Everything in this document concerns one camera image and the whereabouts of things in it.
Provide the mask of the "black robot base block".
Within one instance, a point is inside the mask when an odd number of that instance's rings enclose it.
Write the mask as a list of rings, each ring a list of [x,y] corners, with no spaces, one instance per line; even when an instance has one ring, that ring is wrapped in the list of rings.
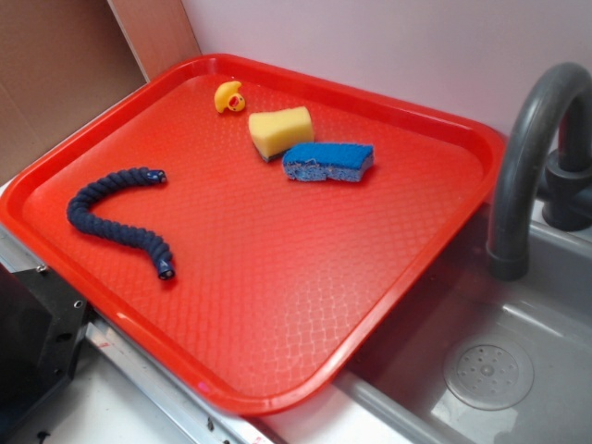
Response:
[[[89,307],[54,271],[1,268],[1,434],[74,377]]]

